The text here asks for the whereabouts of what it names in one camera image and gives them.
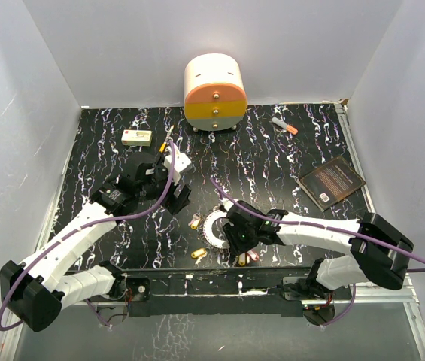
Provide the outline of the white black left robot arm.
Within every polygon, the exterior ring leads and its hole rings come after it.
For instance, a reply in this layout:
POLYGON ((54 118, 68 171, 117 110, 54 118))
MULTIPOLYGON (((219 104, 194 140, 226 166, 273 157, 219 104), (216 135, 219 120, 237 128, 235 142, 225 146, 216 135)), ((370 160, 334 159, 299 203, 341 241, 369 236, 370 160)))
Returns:
POLYGON ((191 160, 176 146, 168 155, 137 153, 123 171, 109 177, 72 221, 22 262, 0 269, 1 311, 10 310, 31 330, 46 329, 59 313, 94 296, 118 300, 126 293, 125 274, 109 262, 68 275, 68 270, 103 235, 125 220, 139 220, 158 208, 176 215, 189 203, 190 188, 177 189, 191 160))

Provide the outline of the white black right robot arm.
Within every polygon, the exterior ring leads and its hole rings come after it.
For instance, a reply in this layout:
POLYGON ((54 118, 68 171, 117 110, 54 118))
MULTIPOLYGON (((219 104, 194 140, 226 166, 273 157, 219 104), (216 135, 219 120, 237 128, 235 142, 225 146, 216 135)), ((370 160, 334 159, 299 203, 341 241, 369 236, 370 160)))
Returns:
POLYGON ((318 259, 301 290, 322 299, 339 287, 370 281, 388 290, 399 290, 408 271, 413 243, 378 214, 360 219, 327 220, 271 209, 263 214, 247 202, 224 201, 223 231, 233 254, 258 244, 303 245, 339 253, 338 258, 318 259))

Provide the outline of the red key tag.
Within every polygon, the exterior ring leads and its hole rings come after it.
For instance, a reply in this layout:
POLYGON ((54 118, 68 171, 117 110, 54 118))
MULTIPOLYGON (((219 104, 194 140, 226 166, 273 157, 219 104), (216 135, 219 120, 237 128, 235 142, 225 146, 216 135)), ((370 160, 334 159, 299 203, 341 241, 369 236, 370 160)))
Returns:
POLYGON ((253 262, 258 262, 260 260, 260 256, 254 250, 249 250, 246 254, 247 257, 253 262))

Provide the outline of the yellow key tag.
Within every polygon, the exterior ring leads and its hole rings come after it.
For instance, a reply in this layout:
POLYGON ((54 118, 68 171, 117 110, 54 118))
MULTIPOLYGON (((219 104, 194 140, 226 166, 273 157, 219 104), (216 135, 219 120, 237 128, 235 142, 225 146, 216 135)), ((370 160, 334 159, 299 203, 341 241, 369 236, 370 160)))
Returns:
POLYGON ((202 216, 198 213, 195 213, 191 219, 191 221, 188 223, 188 226, 191 229, 197 229, 200 222, 201 222, 202 216))
POLYGON ((205 248, 200 248, 198 250, 195 250, 191 253, 191 257, 193 259, 198 259, 200 257, 204 257, 207 255, 207 250, 205 248))

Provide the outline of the yellow and white pen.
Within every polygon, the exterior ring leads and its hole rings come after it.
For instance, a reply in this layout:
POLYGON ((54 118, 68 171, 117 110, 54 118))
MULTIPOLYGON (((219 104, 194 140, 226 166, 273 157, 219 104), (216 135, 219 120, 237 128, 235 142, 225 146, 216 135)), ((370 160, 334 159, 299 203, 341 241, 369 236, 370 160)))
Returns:
POLYGON ((171 135, 172 135, 172 132, 173 132, 173 130, 174 130, 174 125, 172 124, 171 126, 170 126, 170 128, 169 128, 169 130, 167 131, 167 133, 166 133, 166 137, 165 137, 165 139, 164 139, 164 142, 162 143, 162 145, 161 145, 161 147, 160 147, 160 149, 159 149, 159 152, 160 153, 164 153, 164 151, 165 151, 165 149, 166 149, 166 147, 167 147, 167 144, 168 144, 168 140, 170 139, 170 137, 171 137, 171 135))

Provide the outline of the white small cardboard box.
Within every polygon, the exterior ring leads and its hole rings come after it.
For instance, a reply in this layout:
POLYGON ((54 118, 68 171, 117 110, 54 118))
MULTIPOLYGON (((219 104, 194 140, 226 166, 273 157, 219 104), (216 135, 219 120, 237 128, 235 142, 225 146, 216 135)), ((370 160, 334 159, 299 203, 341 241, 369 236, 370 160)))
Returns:
POLYGON ((123 131, 121 142, 130 147, 149 147, 152 143, 153 132, 150 130, 132 130, 123 131))

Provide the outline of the dark paperback book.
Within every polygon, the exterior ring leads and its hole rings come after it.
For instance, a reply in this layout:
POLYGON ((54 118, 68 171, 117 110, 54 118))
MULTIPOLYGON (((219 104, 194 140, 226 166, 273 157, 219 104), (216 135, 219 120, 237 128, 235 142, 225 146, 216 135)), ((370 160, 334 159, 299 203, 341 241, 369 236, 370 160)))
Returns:
POLYGON ((297 184, 324 212, 355 193, 366 182, 342 156, 338 156, 300 177, 297 184))

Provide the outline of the round three-colour drawer cabinet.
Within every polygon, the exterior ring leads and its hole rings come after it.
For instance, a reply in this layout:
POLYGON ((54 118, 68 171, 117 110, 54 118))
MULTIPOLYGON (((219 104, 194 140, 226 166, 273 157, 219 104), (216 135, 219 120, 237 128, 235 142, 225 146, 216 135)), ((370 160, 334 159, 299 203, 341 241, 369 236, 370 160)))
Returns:
POLYGON ((247 110, 238 63, 222 53, 190 60, 184 70, 184 116, 194 132, 234 130, 247 110))

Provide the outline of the orange and grey marker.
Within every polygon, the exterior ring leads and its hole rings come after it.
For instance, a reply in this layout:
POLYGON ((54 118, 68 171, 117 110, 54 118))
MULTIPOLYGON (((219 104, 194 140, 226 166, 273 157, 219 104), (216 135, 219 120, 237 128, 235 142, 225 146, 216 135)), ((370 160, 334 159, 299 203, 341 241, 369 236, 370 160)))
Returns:
POLYGON ((274 123, 276 126, 280 127, 281 129, 286 130, 287 132, 289 132, 292 135, 297 135, 298 132, 299 132, 297 128, 287 124, 286 122, 278 119, 277 117, 271 118, 271 122, 274 123))

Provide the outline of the aluminium frame rail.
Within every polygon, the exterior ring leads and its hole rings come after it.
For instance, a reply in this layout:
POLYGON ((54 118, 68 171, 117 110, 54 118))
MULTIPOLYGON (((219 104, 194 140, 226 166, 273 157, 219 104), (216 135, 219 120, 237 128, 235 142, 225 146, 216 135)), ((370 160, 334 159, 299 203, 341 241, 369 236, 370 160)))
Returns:
POLYGON ((127 317, 104 302, 111 328, 79 304, 41 332, 5 333, 0 360, 425 360, 425 325, 412 288, 361 285, 335 296, 340 319, 319 327, 279 295, 241 290, 252 278, 154 281, 158 294, 127 317))

